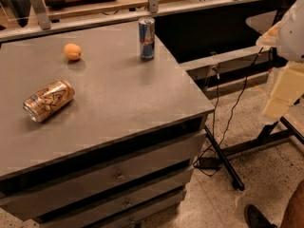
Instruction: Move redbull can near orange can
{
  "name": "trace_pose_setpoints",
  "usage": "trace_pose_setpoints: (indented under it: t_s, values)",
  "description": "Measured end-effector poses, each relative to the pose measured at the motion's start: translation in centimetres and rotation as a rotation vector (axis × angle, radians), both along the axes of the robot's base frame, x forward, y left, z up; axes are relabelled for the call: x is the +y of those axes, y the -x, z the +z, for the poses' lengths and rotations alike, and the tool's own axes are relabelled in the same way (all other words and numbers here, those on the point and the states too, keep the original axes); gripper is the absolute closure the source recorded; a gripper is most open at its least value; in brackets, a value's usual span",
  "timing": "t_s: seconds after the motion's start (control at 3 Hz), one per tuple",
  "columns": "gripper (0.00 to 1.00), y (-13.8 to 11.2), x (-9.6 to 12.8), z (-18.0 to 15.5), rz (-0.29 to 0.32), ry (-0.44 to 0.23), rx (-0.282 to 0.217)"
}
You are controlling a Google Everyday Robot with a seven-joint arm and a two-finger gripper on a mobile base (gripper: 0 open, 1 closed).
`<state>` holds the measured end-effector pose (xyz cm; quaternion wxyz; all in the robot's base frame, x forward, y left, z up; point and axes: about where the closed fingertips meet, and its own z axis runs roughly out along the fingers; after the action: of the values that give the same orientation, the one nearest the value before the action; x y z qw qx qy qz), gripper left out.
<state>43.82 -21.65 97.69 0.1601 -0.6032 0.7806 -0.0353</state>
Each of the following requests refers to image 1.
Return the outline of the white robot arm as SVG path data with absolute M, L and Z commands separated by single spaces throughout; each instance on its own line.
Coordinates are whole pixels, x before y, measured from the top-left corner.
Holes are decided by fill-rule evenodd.
M 304 0 L 296 0 L 282 19 L 260 36 L 260 47 L 276 48 L 287 64 L 275 73 L 262 116 L 276 122 L 304 94 Z

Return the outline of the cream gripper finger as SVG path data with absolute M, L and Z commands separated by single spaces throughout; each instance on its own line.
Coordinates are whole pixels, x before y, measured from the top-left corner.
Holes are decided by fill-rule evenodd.
M 269 28 L 265 33 L 258 37 L 256 40 L 256 45 L 260 47 L 276 47 L 276 37 L 278 34 L 280 23 L 277 22 L 271 28 Z
M 288 62 L 276 73 L 262 116 L 279 120 L 304 94 L 304 63 Z

